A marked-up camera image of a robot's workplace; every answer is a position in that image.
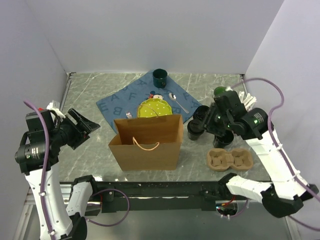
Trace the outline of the brown pulp cup carrier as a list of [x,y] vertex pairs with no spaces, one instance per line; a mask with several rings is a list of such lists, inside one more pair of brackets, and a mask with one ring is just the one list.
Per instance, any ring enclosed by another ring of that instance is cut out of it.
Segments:
[[254,162],[251,152],[247,149],[235,148],[226,151],[223,148],[212,148],[206,155],[206,165],[215,172],[228,169],[245,172],[253,167]]

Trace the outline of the black cup lid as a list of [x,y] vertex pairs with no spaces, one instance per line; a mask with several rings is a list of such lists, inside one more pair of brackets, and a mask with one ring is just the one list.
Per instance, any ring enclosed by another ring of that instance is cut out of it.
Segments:
[[187,124],[187,131],[192,135],[202,135],[205,132],[201,122],[197,119],[193,119]]

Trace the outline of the brown paper bag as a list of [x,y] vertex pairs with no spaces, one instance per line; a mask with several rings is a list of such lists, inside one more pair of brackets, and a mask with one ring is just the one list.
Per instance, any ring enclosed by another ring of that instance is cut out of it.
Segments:
[[172,171],[177,168],[183,142],[183,116],[114,120],[117,135],[109,142],[122,171]]

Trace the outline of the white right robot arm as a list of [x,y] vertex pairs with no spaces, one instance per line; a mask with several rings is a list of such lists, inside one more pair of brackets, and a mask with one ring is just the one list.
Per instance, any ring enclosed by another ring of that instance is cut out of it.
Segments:
[[274,217],[297,213],[303,202],[318,198],[319,189],[308,183],[295,169],[284,151],[271,118],[261,108],[248,111],[234,90],[213,98],[202,127],[211,134],[240,136],[251,147],[267,171],[270,182],[259,182],[229,173],[218,181],[223,199],[242,196],[262,203]]

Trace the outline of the dark translucent takeout cup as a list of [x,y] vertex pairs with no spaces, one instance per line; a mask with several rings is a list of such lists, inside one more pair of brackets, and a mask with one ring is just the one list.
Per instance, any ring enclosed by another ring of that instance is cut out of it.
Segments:
[[201,132],[188,132],[187,133],[187,136],[188,136],[188,138],[190,139],[190,140],[192,140],[192,141],[196,141],[196,140],[198,140],[199,139],[199,137],[203,134],[204,132],[203,131],[201,131]]

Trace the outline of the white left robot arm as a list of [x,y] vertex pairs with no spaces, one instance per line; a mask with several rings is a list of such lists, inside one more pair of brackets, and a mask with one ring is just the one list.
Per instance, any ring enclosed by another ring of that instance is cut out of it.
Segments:
[[67,116],[54,110],[26,115],[28,130],[22,135],[15,160],[34,197],[41,240],[84,240],[88,228],[85,212],[88,201],[99,195],[92,175],[78,177],[71,185],[68,204],[63,200],[59,180],[59,153],[67,145],[75,150],[100,125],[70,108]]

